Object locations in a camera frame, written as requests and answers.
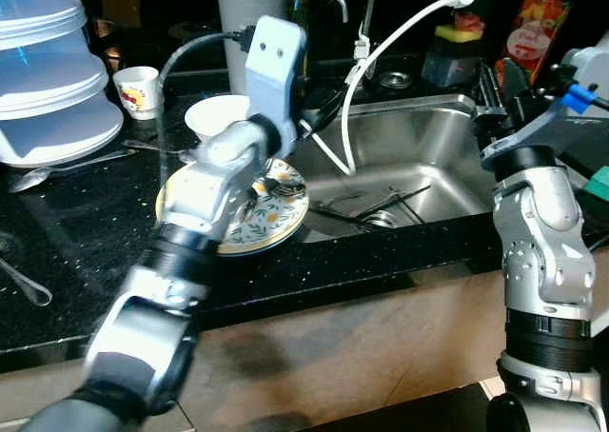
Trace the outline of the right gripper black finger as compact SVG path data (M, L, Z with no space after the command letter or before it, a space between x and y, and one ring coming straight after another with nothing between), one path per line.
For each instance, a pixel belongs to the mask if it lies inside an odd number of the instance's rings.
M504 116L505 108L503 97L501 97L501 86L496 78L495 71L491 64L486 61L480 62L479 67L479 115Z
M529 72L513 59L506 59L506 97L512 109L530 109L534 106Z

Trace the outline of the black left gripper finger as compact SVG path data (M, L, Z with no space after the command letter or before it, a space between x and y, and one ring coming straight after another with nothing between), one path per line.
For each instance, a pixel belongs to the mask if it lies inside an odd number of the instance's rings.
M330 127L341 114L348 88L331 88L322 102L322 128Z

